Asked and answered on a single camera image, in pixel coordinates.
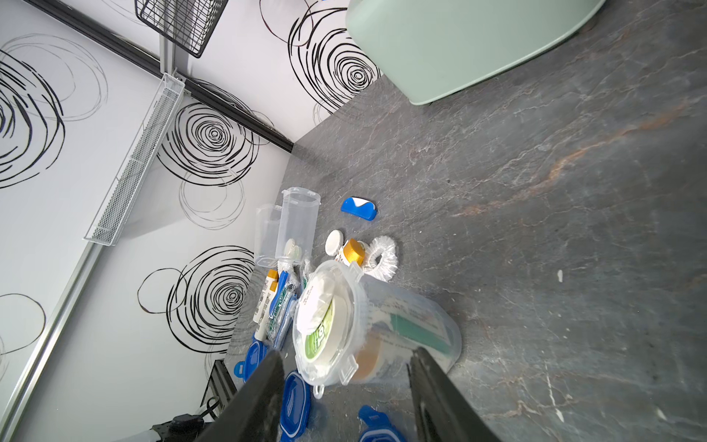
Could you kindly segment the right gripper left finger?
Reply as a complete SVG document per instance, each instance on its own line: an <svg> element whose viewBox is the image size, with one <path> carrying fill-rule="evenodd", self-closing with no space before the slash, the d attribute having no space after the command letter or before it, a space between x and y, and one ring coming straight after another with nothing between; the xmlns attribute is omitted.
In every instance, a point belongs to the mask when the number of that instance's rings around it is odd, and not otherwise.
<svg viewBox="0 0 707 442"><path fill-rule="evenodd" d="M278 441L284 386L281 354L270 352L219 418L196 440Z"/></svg>

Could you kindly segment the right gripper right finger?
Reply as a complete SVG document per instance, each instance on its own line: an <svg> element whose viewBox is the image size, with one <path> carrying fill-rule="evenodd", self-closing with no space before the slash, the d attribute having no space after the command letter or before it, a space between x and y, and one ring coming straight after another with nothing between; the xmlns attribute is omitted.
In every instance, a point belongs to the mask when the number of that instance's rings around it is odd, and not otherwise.
<svg viewBox="0 0 707 442"><path fill-rule="evenodd" d="M420 441L500 441L425 348L412 352L408 373Z"/></svg>

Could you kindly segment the clear container blue lid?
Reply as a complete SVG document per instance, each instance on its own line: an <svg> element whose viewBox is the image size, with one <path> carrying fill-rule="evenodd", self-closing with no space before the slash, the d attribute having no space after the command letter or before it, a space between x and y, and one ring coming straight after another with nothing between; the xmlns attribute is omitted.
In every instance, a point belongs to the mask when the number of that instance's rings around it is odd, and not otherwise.
<svg viewBox="0 0 707 442"><path fill-rule="evenodd" d="M320 209L320 195L302 187L283 190L282 215L276 248L276 259L284 260L285 243L294 239L303 249L303 259L311 256Z"/></svg>
<svg viewBox="0 0 707 442"><path fill-rule="evenodd" d="M327 261L309 280L319 274L337 276L350 285L352 310L342 347L328 363L307 362L307 335L296 329L295 314L296 367L316 397L335 385L403 382L418 347L425 348L445 372L460 358L460 328L436 302L368 276L355 263Z"/></svg>

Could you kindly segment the clear plastic container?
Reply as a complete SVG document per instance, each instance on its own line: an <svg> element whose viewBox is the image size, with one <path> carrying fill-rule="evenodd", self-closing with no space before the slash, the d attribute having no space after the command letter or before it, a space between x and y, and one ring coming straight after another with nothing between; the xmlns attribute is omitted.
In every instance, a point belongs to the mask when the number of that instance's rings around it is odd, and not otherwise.
<svg viewBox="0 0 707 442"><path fill-rule="evenodd" d="M281 215L281 206L275 204L265 204L256 210L254 257L259 267L277 266L276 248Z"/></svg>

